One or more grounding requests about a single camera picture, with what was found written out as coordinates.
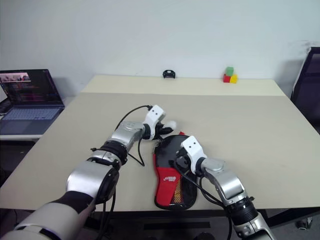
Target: beige table surface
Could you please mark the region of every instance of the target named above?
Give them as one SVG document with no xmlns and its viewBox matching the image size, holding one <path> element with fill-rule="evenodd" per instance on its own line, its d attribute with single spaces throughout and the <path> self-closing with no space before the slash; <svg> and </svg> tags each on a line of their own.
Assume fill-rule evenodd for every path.
<svg viewBox="0 0 320 240">
<path fill-rule="evenodd" d="M 177 121 L 177 132 L 194 135 L 208 156 L 225 160 L 248 194 L 255 197 L 257 208 L 320 206 L 320 136 L 274 81 L 255 80 L 261 81 L 261 89 L 255 83 L 248 90 L 244 86 L 252 80 L 240 80 L 237 84 L 212 80 L 212 86 L 224 90 L 210 93 L 209 80 L 203 80 L 208 83 L 203 90 L 206 94 L 200 95 L 200 86 L 194 86 L 197 95 L 187 88 L 182 88 L 186 95 L 170 90 L 166 95 L 146 94 L 150 90 L 147 88 L 158 87 L 156 81 L 146 87 L 146 93 L 129 93 L 134 87 L 130 90 L 125 85 L 131 80 L 96 76 L 2 186 L 0 208 L 34 210 L 62 196 L 68 175 L 91 155 L 90 148 L 100 147 L 126 112 L 144 104 L 160 105 L 167 113 L 165 121 Z M 169 84 L 178 85 L 182 81 Z M 116 93 L 120 91 L 118 85 L 124 87 L 125 93 Z M 234 93 L 228 94 L 228 88 L 233 88 Z M 145 115 L 146 111 L 141 109 L 127 119 L 143 121 Z M 159 210 L 154 205 L 157 186 L 152 163 L 154 145 L 154 141 L 141 144 L 146 167 L 129 158 L 120 169 L 115 211 Z M 130 153 L 138 155 L 137 145 Z M 204 187 L 215 192 L 207 181 Z M 217 207 L 198 194 L 190 209 Z"/>
</svg>

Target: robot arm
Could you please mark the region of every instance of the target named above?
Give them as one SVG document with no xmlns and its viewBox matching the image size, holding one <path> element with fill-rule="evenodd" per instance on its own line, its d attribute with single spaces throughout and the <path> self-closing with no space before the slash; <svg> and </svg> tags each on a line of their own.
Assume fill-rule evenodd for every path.
<svg viewBox="0 0 320 240">
<path fill-rule="evenodd" d="M 240 238 L 276 239 L 262 215 L 257 212 L 240 179 L 224 161 L 208 158 L 194 136 L 183 141 L 181 147 L 178 154 L 189 157 L 192 173 L 206 177 L 215 186 L 224 210 L 231 217 L 233 228 Z"/>
<path fill-rule="evenodd" d="M 71 240 L 76 238 L 97 204 L 109 200 L 115 192 L 119 169 L 127 161 L 134 142 L 153 140 L 174 129 L 163 128 L 166 113 L 157 105 L 143 123 L 122 122 L 111 137 L 91 157 L 69 175 L 66 193 L 33 212 L 3 240 Z"/>
</svg>

